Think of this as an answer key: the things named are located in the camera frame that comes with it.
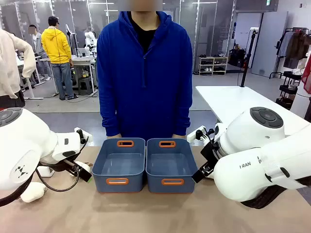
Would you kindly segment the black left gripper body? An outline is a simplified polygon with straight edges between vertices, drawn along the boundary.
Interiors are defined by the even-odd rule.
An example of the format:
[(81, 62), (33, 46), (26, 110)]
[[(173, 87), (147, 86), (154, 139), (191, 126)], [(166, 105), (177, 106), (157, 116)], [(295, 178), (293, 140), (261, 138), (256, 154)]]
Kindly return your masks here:
[(67, 171), (69, 173), (78, 173), (78, 166), (74, 162), (67, 159), (59, 161), (57, 164), (47, 164), (44, 162), (39, 162), (39, 165), (50, 167), (56, 172)]

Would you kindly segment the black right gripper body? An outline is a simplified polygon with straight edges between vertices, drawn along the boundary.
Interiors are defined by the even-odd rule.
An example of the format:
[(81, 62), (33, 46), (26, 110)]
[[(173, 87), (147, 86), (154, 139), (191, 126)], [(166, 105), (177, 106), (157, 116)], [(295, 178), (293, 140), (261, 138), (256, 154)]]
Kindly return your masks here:
[(217, 142), (208, 142), (203, 149), (201, 154), (206, 159), (206, 162), (203, 164), (203, 168), (214, 168), (218, 160), (220, 159), (217, 151), (219, 149)]

